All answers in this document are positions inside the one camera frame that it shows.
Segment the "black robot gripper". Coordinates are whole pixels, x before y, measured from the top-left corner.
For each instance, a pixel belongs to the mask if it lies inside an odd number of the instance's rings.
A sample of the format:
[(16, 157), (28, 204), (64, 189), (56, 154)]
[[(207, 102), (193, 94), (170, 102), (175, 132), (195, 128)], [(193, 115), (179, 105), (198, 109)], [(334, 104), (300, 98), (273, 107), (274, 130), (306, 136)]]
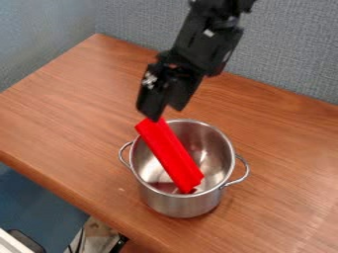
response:
[[(163, 64), (191, 68), (203, 75), (218, 75), (231, 57), (245, 29), (241, 16), (258, 0), (189, 0), (190, 10), (170, 50), (159, 53)], [(167, 104), (182, 111), (203, 75), (151, 63), (145, 72), (137, 100), (138, 111), (157, 122)]]

